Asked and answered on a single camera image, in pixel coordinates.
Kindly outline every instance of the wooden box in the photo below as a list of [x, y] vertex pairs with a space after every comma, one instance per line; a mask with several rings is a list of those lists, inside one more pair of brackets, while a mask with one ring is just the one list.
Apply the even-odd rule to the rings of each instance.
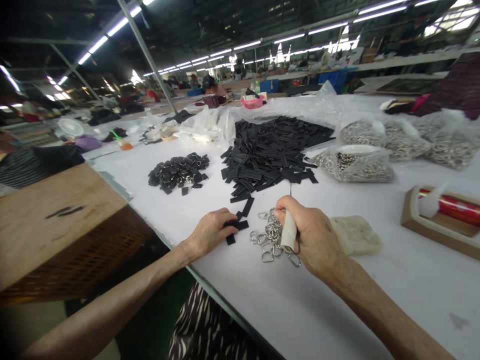
[[152, 235], [87, 164], [0, 198], [0, 303], [85, 297]]

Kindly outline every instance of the blue bin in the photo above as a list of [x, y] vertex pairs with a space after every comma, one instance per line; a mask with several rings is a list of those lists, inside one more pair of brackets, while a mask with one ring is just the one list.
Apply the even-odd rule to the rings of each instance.
[[345, 84], [345, 80], [347, 79], [348, 70], [339, 70], [339, 71], [332, 71], [332, 72], [325, 72], [320, 74], [320, 78], [318, 79], [318, 84], [325, 84], [327, 80], [330, 81], [331, 85], [335, 89], [337, 94], [342, 93], [342, 88]]
[[202, 95], [202, 89], [199, 88], [199, 89], [187, 91], [186, 95], [187, 95], [187, 96], [198, 96], [198, 95]]
[[261, 93], [278, 93], [280, 88], [280, 80], [268, 80], [260, 83]]

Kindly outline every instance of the fabric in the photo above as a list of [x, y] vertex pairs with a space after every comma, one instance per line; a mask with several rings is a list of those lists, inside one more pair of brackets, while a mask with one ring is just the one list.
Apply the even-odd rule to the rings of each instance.
[[272, 359], [197, 282], [173, 329], [169, 360]]
[[84, 162], [80, 148], [75, 145], [19, 150], [0, 163], [0, 184], [22, 189]]

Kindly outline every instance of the clear plastic bag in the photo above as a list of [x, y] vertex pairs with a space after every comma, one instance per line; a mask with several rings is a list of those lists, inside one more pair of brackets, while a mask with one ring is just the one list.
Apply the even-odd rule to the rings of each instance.
[[389, 163], [391, 153], [370, 145], [331, 146], [310, 162], [341, 182], [389, 183], [395, 178]]
[[424, 135], [431, 142], [425, 157], [452, 169], [466, 169], [479, 149], [469, 128], [470, 121], [462, 111], [450, 109], [441, 110], [440, 121], [440, 129]]
[[405, 119], [383, 123], [387, 136], [386, 148], [391, 150], [390, 161], [408, 161], [425, 154], [432, 144], [420, 137], [419, 131]]
[[378, 120], [354, 121], [340, 130], [339, 138], [348, 145], [371, 145], [381, 148], [387, 146], [385, 127]]

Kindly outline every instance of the pile of black leather strips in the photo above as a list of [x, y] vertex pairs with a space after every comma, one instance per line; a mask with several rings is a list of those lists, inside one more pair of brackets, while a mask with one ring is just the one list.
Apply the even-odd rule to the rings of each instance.
[[332, 140], [333, 129], [296, 118], [280, 116], [261, 124], [245, 120], [235, 124], [234, 146], [220, 157], [227, 167], [221, 176], [226, 183], [235, 182], [231, 203], [251, 197], [277, 185], [283, 179], [300, 184], [310, 179], [318, 183], [310, 168], [316, 165], [304, 162], [303, 149]]
[[186, 157], [172, 157], [169, 161], [161, 162], [148, 174], [148, 185], [158, 186], [165, 194], [170, 194], [175, 186], [181, 188], [184, 196], [189, 193], [189, 185], [192, 188], [201, 188], [202, 181], [209, 177], [199, 170], [205, 170], [210, 164], [208, 155], [198, 155], [192, 152]]

